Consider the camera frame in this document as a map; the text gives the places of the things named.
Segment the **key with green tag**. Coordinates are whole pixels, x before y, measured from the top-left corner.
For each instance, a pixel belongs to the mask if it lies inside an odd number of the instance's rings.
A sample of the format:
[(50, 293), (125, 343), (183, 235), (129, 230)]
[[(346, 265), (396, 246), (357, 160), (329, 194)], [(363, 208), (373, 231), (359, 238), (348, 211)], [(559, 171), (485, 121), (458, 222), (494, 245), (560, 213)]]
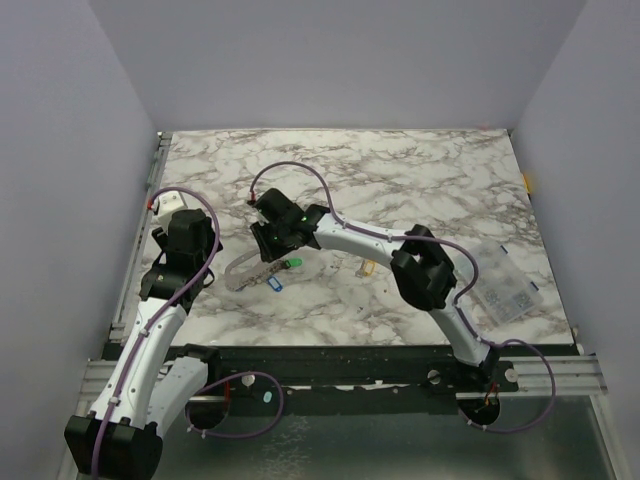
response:
[(284, 260), (284, 267), (286, 269), (297, 268), (302, 265), (303, 261), (300, 258), (289, 258)]

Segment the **key with blue tag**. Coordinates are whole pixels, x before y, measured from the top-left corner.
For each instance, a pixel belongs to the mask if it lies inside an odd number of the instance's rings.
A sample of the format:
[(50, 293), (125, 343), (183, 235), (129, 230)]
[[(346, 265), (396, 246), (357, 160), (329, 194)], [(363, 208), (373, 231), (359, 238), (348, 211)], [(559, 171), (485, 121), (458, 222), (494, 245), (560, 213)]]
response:
[(266, 283), (274, 292), (281, 292), (283, 290), (283, 285), (275, 276), (268, 277)]

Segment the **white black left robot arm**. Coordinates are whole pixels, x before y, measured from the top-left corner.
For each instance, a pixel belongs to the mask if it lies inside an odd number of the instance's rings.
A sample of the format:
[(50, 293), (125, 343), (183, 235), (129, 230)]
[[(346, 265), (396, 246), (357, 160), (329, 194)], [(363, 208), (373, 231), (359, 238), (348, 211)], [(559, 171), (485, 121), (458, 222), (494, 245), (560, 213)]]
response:
[(212, 354), (183, 354), (160, 373), (203, 289), (209, 257), (221, 248), (212, 220), (200, 209), (181, 209), (153, 237), (165, 260), (143, 276), (133, 328), (105, 387), (64, 431), (78, 471), (94, 479), (152, 478), (164, 436), (191, 395), (220, 385)]

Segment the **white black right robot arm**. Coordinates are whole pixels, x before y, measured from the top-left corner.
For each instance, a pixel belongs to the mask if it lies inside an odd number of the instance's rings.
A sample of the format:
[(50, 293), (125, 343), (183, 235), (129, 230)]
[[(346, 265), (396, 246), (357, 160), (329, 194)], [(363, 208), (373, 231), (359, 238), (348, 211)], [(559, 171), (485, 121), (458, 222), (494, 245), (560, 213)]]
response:
[(262, 261), (271, 263), (309, 247), (348, 253), (389, 269), (401, 298), (428, 313), (448, 339), (461, 383), (481, 391), (494, 381), (498, 354), (461, 308), (460, 297), (468, 289), (457, 286), (454, 263), (443, 249), (453, 243), (435, 238), (419, 224), (402, 231), (348, 223), (329, 206), (303, 209), (275, 188), (253, 195), (249, 205), (259, 214), (251, 232)]

